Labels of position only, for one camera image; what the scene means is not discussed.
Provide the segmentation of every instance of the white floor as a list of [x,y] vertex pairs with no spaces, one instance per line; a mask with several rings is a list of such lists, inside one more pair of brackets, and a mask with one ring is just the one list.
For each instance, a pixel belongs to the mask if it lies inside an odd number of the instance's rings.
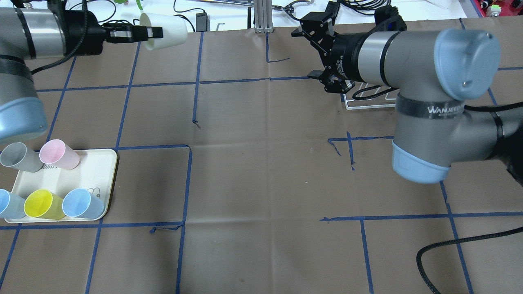
[[[324,11],[328,0],[315,0],[312,4],[299,3],[295,6],[295,15],[298,18],[305,16],[312,11]],[[67,3],[67,8],[81,0],[71,0]],[[89,10],[92,11],[99,20],[106,19],[112,14],[113,7],[106,1],[95,1],[88,4]],[[273,5],[285,6],[291,0],[272,0]],[[462,5],[470,5],[467,0],[454,0],[450,7],[443,9],[431,4],[427,0],[392,0],[392,5],[398,7],[401,16],[405,21],[409,20],[435,20],[435,19],[456,19],[466,18]],[[34,8],[45,8],[45,2],[34,2]],[[177,14],[173,11],[173,1],[166,0],[143,0],[143,11],[146,13],[158,14]],[[0,1],[0,7],[11,7],[10,1]],[[190,8],[203,8],[211,18],[211,30],[239,30],[247,28],[247,7],[204,3],[198,0],[177,0],[176,10],[182,11]],[[199,11],[183,13],[193,23],[195,15]],[[128,4],[117,4],[117,12],[113,19],[126,19],[132,21],[134,18],[140,18],[140,10],[135,0],[130,0]],[[288,17],[284,12],[274,12],[272,15],[274,27],[294,27],[298,22]],[[346,7],[339,11],[337,24],[361,24],[374,22],[373,17],[360,15]]]

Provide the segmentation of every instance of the black band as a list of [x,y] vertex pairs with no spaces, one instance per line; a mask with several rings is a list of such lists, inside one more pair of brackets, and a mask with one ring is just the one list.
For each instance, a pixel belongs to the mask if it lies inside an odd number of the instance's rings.
[[501,120],[499,115],[497,115],[496,112],[491,112],[490,114],[492,115],[492,118],[496,123],[497,140],[494,149],[492,149],[492,153],[485,160],[490,160],[494,158],[496,155],[500,154],[500,150],[502,149],[502,142],[505,139],[505,135],[503,134],[503,121]]
[[12,61],[19,62],[21,64],[26,64],[22,58],[18,58],[16,56],[11,56],[11,55],[2,55],[2,54],[0,54],[0,59],[7,59],[7,60],[12,60]]
[[387,78],[385,77],[385,55],[387,54],[387,50],[389,49],[389,46],[391,45],[392,43],[392,40],[394,40],[394,38],[396,38],[396,36],[398,36],[400,34],[400,32],[397,32],[395,34],[393,34],[389,40],[387,41],[387,43],[385,43],[385,46],[383,46],[383,51],[381,51],[381,57],[380,57],[380,75],[381,75],[381,80],[383,81],[383,83],[385,83],[386,86],[391,86],[389,85],[389,82],[387,82]]
[[11,59],[0,58],[0,73],[19,75],[33,81],[29,68],[24,63]]
[[407,116],[427,119],[454,118],[463,113],[465,102],[452,100],[448,102],[424,102],[398,95],[396,111]]
[[20,8],[15,8],[15,11],[16,11],[16,15],[18,16],[18,19],[20,20],[20,23],[22,24],[24,33],[26,35],[29,55],[31,56],[31,59],[35,59],[36,58],[35,43],[32,40],[31,32],[29,31],[29,26],[27,26],[26,17],[24,16],[24,13],[22,12],[22,10]]

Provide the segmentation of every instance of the green object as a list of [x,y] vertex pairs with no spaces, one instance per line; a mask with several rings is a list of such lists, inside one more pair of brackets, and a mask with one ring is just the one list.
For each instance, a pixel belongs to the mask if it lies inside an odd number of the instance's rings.
[[[128,0],[113,0],[115,3],[117,4],[123,4],[125,2],[127,2]],[[140,3],[140,0],[136,0],[136,4],[138,5],[138,8],[140,10],[143,10],[143,7],[142,7],[142,4]]]

